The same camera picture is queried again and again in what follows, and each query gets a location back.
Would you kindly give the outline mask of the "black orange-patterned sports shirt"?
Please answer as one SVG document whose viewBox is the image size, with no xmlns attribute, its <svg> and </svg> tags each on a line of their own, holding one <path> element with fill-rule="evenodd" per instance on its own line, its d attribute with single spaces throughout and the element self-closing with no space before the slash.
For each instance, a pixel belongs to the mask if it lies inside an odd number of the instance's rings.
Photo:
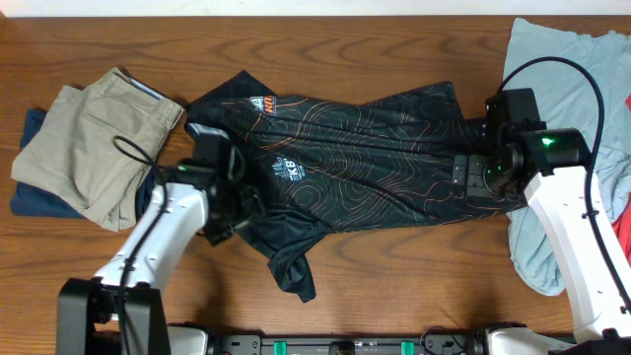
<svg viewBox="0 0 631 355">
<path fill-rule="evenodd" d="M 462 196 L 456 157 L 479 154 L 485 122 L 463 117 L 451 82 L 362 105 L 278 96 L 246 72 L 191 102 L 186 129 L 225 131 L 265 215 L 241 229 L 278 287 L 316 295 L 308 251 L 335 233 L 483 219 L 519 203 Z"/>
</svg>

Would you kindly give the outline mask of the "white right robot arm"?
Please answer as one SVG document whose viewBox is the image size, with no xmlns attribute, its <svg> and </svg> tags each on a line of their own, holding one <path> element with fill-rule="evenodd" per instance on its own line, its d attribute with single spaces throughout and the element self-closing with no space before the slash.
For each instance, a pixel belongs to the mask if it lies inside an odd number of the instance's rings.
<svg viewBox="0 0 631 355">
<path fill-rule="evenodd" d="M 481 354 L 627 354 L 630 266 L 602 212 L 595 157 L 572 128 L 519 132 L 487 155 L 458 155 L 456 196 L 524 201 L 551 244 L 571 305 L 571 342 L 522 325 L 483 330 Z"/>
</svg>

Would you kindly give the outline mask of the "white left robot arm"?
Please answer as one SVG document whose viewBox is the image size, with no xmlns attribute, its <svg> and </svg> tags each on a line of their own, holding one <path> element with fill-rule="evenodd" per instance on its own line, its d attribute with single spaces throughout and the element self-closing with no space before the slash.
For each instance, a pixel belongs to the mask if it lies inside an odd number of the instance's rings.
<svg viewBox="0 0 631 355">
<path fill-rule="evenodd" d="M 162 295 L 191 240 L 215 226 L 225 239 L 264 213 L 258 190 L 191 160 L 165 168 L 149 208 L 91 279 L 57 299 L 58 354 L 219 354 L 212 331 L 168 324 Z"/>
</svg>

